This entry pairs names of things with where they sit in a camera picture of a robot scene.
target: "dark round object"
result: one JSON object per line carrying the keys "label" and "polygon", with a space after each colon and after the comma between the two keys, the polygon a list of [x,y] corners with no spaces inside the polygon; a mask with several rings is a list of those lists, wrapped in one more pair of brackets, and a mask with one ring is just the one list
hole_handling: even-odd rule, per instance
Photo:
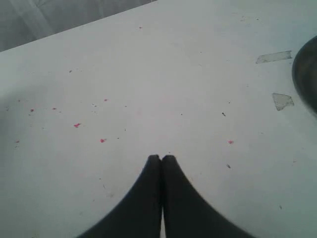
{"label": "dark round object", "polygon": [[317,113],[317,36],[297,53],[292,71],[297,92]]}

